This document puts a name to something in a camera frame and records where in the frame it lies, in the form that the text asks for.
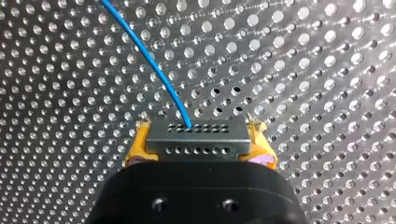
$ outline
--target blue cable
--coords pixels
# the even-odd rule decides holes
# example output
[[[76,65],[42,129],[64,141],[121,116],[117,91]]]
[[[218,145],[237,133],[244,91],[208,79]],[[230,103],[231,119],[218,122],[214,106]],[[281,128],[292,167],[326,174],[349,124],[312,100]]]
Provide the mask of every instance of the blue cable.
[[[186,127],[191,128],[192,124],[189,114],[186,111],[186,108],[184,108],[184,105],[181,103],[180,99],[178,99],[177,94],[174,88],[172,87],[172,84],[168,80],[168,78],[166,78],[166,75],[158,67],[158,64],[149,55],[149,51],[146,49],[143,42],[139,39],[139,36],[137,36],[137,34],[134,33],[131,27],[129,27],[128,23],[122,18],[119,12],[113,7],[113,5],[111,5],[111,3],[108,0],[101,0],[101,2],[102,5],[105,6],[105,8],[107,8],[110,14],[113,15],[114,19],[116,19],[116,21],[120,24],[120,26],[125,30],[125,32],[129,35],[129,37],[131,37],[131,39],[137,45],[140,52],[142,52],[143,56],[148,61],[149,65],[151,65],[152,69],[158,75],[158,78],[161,80],[166,90],[169,92],[169,95],[171,95],[172,99],[174,100],[177,109],[180,111],[181,117],[183,118],[184,123],[186,124]]]

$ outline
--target circular hole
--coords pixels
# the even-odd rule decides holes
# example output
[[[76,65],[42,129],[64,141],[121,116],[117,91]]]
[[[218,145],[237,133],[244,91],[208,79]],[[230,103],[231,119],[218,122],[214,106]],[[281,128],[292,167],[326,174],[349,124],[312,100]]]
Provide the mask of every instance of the circular hole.
[[[192,98],[197,99],[200,96],[201,96],[201,92],[200,91],[198,91],[198,90],[192,90],[191,91],[191,97]]]
[[[157,198],[152,202],[151,208],[156,212],[162,212],[163,210],[169,208],[169,203],[165,198]]]
[[[298,42],[300,43],[300,45],[304,46],[306,44],[308,44],[308,42],[311,40],[311,36],[309,34],[301,34],[298,37]]]
[[[230,149],[227,148],[227,147],[224,147],[224,148],[221,150],[221,153],[222,153],[222,154],[228,154],[228,153],[230,153]]]
[[[283,12],[278,10],[278,11],[274,12],[272,19],[275,23],[278,23],[278,22],[282,21],[284,17],[285,17],[285,15],[283,14]]]
[[[212,91],[210,92],[210,94],[211,94],[213,97],[216,97],[216,96],[218,96],[218,95],[220,94],[220,90],[217,89],[217,88],[214,88],[214,89],[212,89]]]
[[[239,203],[233,199],[227,199],[222,203],[222,208],[227,212],[236,212],[239,210]]]
[[[250,16],[248,16],[247,24],[249,26],[255,26],[257,25],[257,23],[259,23],[259,17],[256,14],[251,14]]]
[[[205,54],[207,56],[213,55],[215,53],[215,47],[213,47],[213,45],[207,45],[205,47]]]
[[[330,42],[333,42],[336,37],[337,37],[337,33],[334,30],[330,30],[326,33],[326,35],[324,36],[324,39],[328,43],[330,43]]]
[[[260,40],[258,39],[250,40],[249,47],[253,51],[257,50],[260,47]]]
[[[236,108],[233,109],[233,113],[235,115],[240,115],[243,111],[243,108],[241,106],[237,106]]]
[[[306,18],[308,18],[310,11],[309,8],[307,7],[302,7],[300,8],[300,10],[298,11],[298,17],[300,18],[300,20],[305,20]]]
[[[234,53],[238,49],[238,46],[236,46],[236,44],[234,42],[230,42],[230,43],[227,44],[227,48],[226,49],[227,49],[227,51],[229,53]]]
[[[167,147],[165,152],[166,152],[166,154],[172,154],[173,153],[173,149],[171,147]]]
[[[355,30],[353,30],[352,32],[352,36],[355,39],[360,39],[364,36],[364,29],[362,27],[357,27]]]
[[[231,91],[232,95],[238,95],[241,92],[241,88],[239,87],[233,87],[233,90]]]
[[[191,154],[191,148],[189,147],[184,148],[184,153]]]
[[[205,33],[209,33],[210,31],[212,31],[212,23],[210,23],[210,21],[204,21],[202,23],[202,31],[204,31]]]
[[[218,74],[218,69],[216,67],[210,67],[207,71],[210,77],[215,77]]]
[[[233,18],[227,18],[224,21],[224,28],[227,30],[231,30],[235,27],[235,21],[233,20]]]
[[[196,148],[194,149],[194,153],[195,153],[195,154],[200,154],[200,153],[201,153],[201,148],[200,148],[200,147],[196,147]]]

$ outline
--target wire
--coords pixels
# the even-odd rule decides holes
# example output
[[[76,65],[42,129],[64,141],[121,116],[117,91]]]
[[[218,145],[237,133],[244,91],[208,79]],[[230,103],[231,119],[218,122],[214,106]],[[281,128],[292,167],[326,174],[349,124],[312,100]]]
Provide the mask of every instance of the wire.
[[[151,58],[149,55],[149,51],[146,49],[145,44],[139,39],[139,36],[131,29],[131,27],[128,25],[128,23],[125,21],[125,19],[122,18],[120,13],[111,5],[111,3],[108,0],[101,0],[102,5],[107,8],[108,12],[116,19],[116,21],[120,24],[120,26],[125,30],[125,32],[131,37],[131,39],[134,41],[134,43],[137,45],[139,48],[140,52],[142,52],[143,56],[146,58],[148,61],[149,65],[151,65],[152,69],[154,72],[157,74],[158,78],[161,80],[163,85],[165,86],[166,90],[169,92],[169,95],[171,98],[174,100],[177,109],[180,111],[180,115],[184,120],[184,123],[186,124],[187,128],[191,128],[191,120],[190,116],[186,111],[186,108],[184,108],[184,105],[181,103],[180,99],[178,99],[177,94],[172,87],[171,82],[168,80],[166,75],[163,73],[163,71],[158,67],[158,64]]]

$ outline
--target hole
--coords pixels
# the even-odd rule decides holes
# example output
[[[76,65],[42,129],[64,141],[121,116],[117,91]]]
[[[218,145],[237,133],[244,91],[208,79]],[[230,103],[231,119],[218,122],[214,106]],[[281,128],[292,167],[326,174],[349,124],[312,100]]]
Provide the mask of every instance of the hole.
[[[165,198],[157,198],[152,202],[151,208],[156,212],[162,212],[163,210],[169,208],[169,203]]]
[[[250,40],[249,47],[253,51],[257,50],[260,47],[260,41],[258,39]]]
[[[256,14],[251,14],[250,16],[248,16],[247,24],[249,26],[255,26],[257,25],[257,23],[259,23],[259,17]]]
[[[308,42],[311,40],[311,36],[309,34],[301,34],[298,37],[298,42],[300,43],[300,45],[304,46],[306,44],[308,44]]]
[[[213,45],[207,45],[205,47],[205,54],[207,56],[213,55],[215,53],[215,47],[213,47]]]
[[[210,21],[204,21],[202,23],[202,31],[204,31],[205,33],[209,33],[210,31],[212,31],[212,23],[210,23]]]
[[[210,94],[211,94],[213,97],[216,97],[216,96],[218,96],[218,95],[220,94],[220,90],[217,89],[217,88],[214,88],[214,89],[212,89],[212,91],[210,92]]]
[[[167,147],[165,152],[166,152],[166,154],[172,154],[173,153],[173,149],[171,147]]]
[[[241,88],[239,87],[233,87],[233,90],[231,91],[232,95],[238,95],[241,92]]]
[[[353,31],[352,31],[352,36],[353,36],[353,38],[355,38],[355,39],[360,39],[360,38],[362,38],[363,36],[364,36],[364,29],[363,28],[361,28],[361,27],[357,27],[356,29],[354,29]]]
[[[191,148],[189,147],[184,148],[184,153],[191,154]]]
[[[209,0],[198,0],[200,7],[207,7],[209,5]]]
[[[221,108],[215,108],[215,109],[213,110],[213,114],[214,114],[216,117],[220,116],[221,113],[222,113],[222,109],[221,109]]]
[[[326,35],[324,36],[325,40],[330,43],[333,42],[334,39],[337,37],[337,33],[334,30],[330,30],[326,33]]]
[[[191,91],[191,97],[192,98],[197,99],[200,96],[201,96],[201,93],[198,90],[192,90]]]
[[[224,21],[224,28],[227,30],[231,30],[235,27],[235,21],[233,20],[233,18],[227,18]]]
[[[236,52],[237,49],[238,49],[238,47],[236,46],[236,44],[234,42],[230,42],[227,44],[227,51],[229,53],[234,53],[234,52]]]
[[[302,7],[300,8],[300,10],[298,11],[298,17],[300,18],[300,20],[305,20],[306,18],[308,18],[310,11],[309,8],[307,7]]]
[[[200,153],[201,153],[201,148],[200,148],[200,147],[196,147],[196,148],[194,149],[194,153],[195,153],[195,154],[200,154]]]
[[[181,27],[180,27],[180,32],[181,32],[183,35],[189,35],[190,32],[191,32],[191,28],[190,28],[190,26],[189,26],[188,24],[183,24],[183,25],[181,25]]]
[[[192,48],[185,48],[184,56],[186,56],[186,58],[191,58],[192,56],[194,56],[194,50]]]
[[[331,3],[324,8],[324,11],[325,11],[326,15],[330,17],[330,16],[334,15],[335,12],[337,12],[337,5]]]
[[[210,67],[207,71],[210,77],[215,77],[218,74],[218,69],[216,67]]]
[[[221,153],[222,153],[222,154],[228,154],[228,153],[230,153],[230,149],[227,148],[227,147],[224,147],[224,148],[221,150]]]
[[[274,12],[272,19],[275,23],[278,23],[278,22],[282,21],[284,17],[285,17],[285,15],[283,14],[283,12],[277,10]]]
[[[259,63],[253,63],[250,67],[250,70],[254,74],[258,74],[262,70],[262,65]]]
[[[241,115],[243,110],[244,109],[241,106],[237,106],[236,108],[233,109],[233,113],[235,115]]]
[[[239,203],[233,199],[227,199],[222,203],[222,208],[227,212],[236,212],[239,210]]]

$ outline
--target black plastic housing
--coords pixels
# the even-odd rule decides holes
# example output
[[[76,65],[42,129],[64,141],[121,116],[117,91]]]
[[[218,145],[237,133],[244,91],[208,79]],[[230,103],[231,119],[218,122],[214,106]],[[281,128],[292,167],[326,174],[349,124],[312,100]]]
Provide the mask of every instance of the black plastic housing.
[[[306,224],[289,183],[265,166],[142,162],[102,189],[87,224]]]

